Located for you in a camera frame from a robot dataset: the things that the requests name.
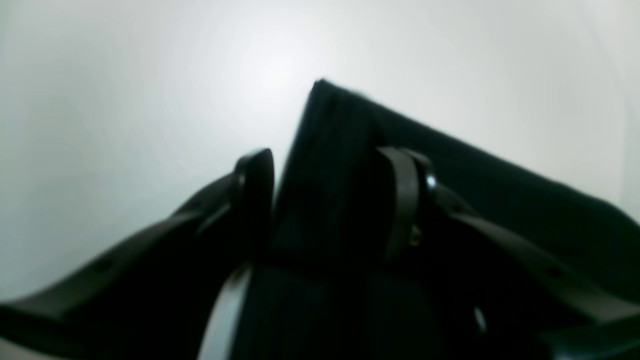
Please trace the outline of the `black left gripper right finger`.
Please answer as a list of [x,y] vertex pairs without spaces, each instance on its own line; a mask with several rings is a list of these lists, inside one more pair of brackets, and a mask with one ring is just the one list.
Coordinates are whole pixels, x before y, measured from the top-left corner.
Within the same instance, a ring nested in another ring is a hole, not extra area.
[[380,146],[393,222],[384,259],[432,299],[448,360],[637,360],[639,303],[468,206],[432,162]]

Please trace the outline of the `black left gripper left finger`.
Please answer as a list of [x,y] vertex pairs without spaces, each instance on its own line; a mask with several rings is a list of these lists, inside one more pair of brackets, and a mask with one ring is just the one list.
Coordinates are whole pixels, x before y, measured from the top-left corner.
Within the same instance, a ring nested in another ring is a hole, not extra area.
[[1,337],[71,360],[194,360],[224,282],[268,244],[267,148],[45,289],[1,303]]

